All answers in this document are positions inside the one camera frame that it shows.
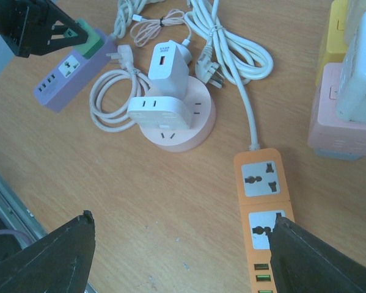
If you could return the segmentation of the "yellow cube socket adapter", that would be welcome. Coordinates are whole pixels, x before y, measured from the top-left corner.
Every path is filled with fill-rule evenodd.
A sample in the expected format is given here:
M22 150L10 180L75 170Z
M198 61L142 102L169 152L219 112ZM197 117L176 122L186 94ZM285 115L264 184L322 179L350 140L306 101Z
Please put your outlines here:
M315 85L320 83L324 66L327 63L343 62L343 58L348 49L348 46L344 42L347 6L347 0L335 0L331 3L321 38Z

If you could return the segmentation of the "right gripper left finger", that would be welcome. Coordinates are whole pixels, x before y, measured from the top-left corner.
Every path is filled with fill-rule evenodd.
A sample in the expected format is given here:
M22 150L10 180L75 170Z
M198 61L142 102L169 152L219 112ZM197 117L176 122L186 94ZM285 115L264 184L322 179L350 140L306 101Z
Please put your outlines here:
M95 221L85 210L0 263L0 292L85 292L95 252Z

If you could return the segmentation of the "pink cube adapter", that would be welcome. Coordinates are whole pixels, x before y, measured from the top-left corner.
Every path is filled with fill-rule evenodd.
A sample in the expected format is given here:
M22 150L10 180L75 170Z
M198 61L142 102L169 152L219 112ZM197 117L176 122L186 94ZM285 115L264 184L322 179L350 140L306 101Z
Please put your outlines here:
M335 113L341 63L324 66L310 117L309 147L366 157L366 125L340 119Z

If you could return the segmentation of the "white cube socket adapter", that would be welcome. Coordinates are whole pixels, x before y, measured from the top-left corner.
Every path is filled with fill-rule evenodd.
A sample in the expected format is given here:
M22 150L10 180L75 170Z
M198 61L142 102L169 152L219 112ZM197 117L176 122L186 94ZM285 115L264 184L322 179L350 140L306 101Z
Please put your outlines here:
M366 11L342 63L336 113L343 120L366 124Z

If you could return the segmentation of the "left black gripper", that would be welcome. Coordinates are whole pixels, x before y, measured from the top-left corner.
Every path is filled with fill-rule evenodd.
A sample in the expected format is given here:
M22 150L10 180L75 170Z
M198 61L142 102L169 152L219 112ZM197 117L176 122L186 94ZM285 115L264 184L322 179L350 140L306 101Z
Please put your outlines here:
M89 35L52 1L0 1L0 36L28 58L84 44Z

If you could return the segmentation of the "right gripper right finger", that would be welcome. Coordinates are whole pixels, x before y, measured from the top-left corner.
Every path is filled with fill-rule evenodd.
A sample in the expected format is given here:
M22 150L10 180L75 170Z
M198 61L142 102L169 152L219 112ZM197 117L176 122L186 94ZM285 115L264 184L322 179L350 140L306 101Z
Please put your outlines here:
M286 217L267 234L277 292L366 292L366 267Z

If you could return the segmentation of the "green cube adapter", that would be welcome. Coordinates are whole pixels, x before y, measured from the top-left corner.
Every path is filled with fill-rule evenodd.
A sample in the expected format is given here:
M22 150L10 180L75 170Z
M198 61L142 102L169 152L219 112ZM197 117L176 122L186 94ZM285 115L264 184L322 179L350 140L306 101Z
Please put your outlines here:
M90 59L104 45L104 41L97 31L83 18L77 19L76 23L87 32L88 37L85 43L75 45L70 54L77 54L85 59Z

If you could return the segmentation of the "white plug adapter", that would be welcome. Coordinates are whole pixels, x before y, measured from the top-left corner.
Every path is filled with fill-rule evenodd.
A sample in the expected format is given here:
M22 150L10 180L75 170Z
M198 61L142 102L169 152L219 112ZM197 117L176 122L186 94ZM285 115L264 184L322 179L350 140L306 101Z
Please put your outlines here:
M187 130L192 119L184 102L171 96L131 98L127 114L144 129Z

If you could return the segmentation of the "small white charger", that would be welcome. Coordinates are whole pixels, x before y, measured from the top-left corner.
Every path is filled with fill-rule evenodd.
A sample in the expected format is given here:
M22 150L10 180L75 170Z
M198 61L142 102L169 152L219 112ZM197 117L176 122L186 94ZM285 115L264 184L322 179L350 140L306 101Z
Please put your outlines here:
M130 36L137 47L143 47L155 39L162 28L187 24L184 16L185 12L179 9L172 9L159 19L148 19L134 14L132 20L135 24L130 30ZM192 30L188 29L188 36L181 43L169 40L154 46L148 78L163 96L183 99L186 95L188 65L192 61L192 54L188 49L191 36Z

